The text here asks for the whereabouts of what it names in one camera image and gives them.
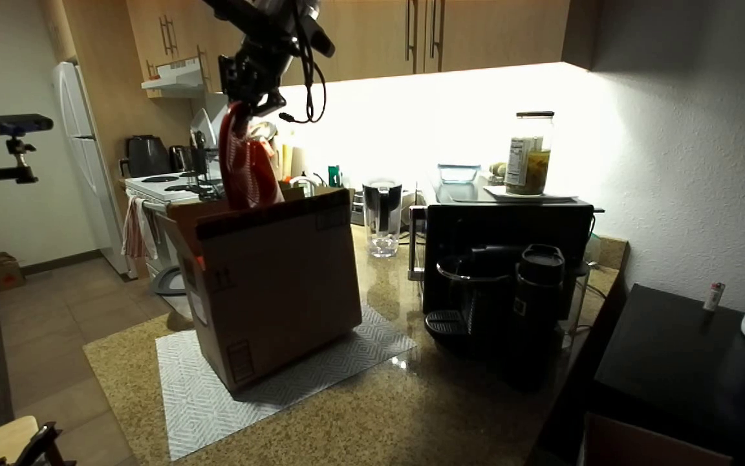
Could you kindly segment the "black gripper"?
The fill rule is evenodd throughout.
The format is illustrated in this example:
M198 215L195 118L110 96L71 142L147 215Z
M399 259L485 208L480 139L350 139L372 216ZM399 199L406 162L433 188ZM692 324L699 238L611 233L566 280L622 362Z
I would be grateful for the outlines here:
M279 92L279 78L295 51L292 36L245 36L236 53L220 53L220 89L229 98L229 107L238 117L261 117L282 107L288 98Z

